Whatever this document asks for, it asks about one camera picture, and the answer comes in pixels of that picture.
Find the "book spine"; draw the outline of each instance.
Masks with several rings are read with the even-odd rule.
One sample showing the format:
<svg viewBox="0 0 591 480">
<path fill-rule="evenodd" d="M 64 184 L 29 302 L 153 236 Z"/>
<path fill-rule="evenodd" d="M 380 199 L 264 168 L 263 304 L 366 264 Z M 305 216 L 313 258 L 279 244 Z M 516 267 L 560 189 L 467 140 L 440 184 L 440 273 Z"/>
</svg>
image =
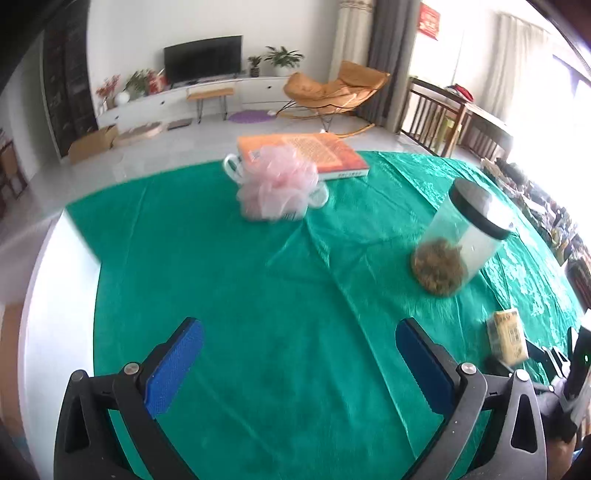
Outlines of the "book spine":
<svg viewBox="0 0 591 480">
<path fill-rule="evenodd" d="M 353 177 L 366 177 L 368 173 L 368 168 L 362 168 L 360 170 L 331 171 L 319 174 L 318 178 L 320 180 L 352 179 Z"/>
</svg>

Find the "brown dried food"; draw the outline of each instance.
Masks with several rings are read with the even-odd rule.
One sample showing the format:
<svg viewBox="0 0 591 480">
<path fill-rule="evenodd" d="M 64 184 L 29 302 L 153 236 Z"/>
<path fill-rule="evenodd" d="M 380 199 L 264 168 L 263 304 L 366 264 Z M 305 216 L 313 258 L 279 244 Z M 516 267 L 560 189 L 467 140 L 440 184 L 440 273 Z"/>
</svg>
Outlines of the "brown dried food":
<svg viewBox="0 0 591 480">
<path fill-rule="evenodd" d="M 425 290 L 440 297 L 454 294 L 467 276 L 460 249 L 444 238 L 419 245 L 411 256 L 411 268 Z"/>
</svg>

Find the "blue gripper pad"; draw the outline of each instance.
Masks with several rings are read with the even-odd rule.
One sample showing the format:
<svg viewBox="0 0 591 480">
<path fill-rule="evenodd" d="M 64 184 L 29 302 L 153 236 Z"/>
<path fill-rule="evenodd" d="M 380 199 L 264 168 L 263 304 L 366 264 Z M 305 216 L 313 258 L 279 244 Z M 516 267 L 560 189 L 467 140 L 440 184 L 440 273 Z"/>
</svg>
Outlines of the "blue gripper pad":
<svg viewBox="0 0 591 480">
<path fill-rule="evenodd" d="M 202 347 L 203 326 L 194 320 L 146 382 L 144 404 L 153 419 L 168 410 Z"/>
<path fill-rule="evenodd" d="M 415 330 L 404 320 L 396 328 L 396 346 L 431 410 L 449 418 L 455 409 L 453 383 Z"/>
</svg>

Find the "black jar lid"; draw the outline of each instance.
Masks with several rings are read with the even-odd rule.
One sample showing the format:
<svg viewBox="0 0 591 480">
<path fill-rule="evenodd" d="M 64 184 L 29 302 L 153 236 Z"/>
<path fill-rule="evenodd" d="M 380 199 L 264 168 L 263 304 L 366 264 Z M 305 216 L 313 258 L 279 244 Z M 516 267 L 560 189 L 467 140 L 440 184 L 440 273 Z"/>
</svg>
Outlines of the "black jar lid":
<svg viewBox="0 0 591 480">
<path fill-rule="evenodd" d="M 488 236 L 504 240 L 513 231 L 511 210 L 473 181 L 455 179 L 449 198 L 466 220 Z"/>
</svg>

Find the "orange lounge chair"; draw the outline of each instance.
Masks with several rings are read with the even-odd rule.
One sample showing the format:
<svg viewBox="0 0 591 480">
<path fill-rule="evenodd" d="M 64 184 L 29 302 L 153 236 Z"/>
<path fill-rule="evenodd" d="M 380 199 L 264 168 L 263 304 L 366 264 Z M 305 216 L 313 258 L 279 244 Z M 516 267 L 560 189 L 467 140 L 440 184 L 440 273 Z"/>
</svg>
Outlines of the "orange lounge chair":
<svg viewBox="0 0 591 480">
<path fill-rule="evenodd" d="M 277 114 L 290 118 L 320 118 L 324 130 L 329 131 L 333 115 L 354 110 L 364 101 L 380 90 L 390 77 L 389 73 L 363 67 L 351 61 L 344 60 L 340 65 L 339 77 L 329 83 L 319 83 L 303 73 L 294 73 L 283 91 L 291 98 L 285 107 Z M 314 115 L 297 116 L 283 112 L 285 108 L 300 105 L 314 112 Z M 375 124 L 348 134 L 338 135 L 341 138 L 360 134 L 374 127 Z"/>
</svg>

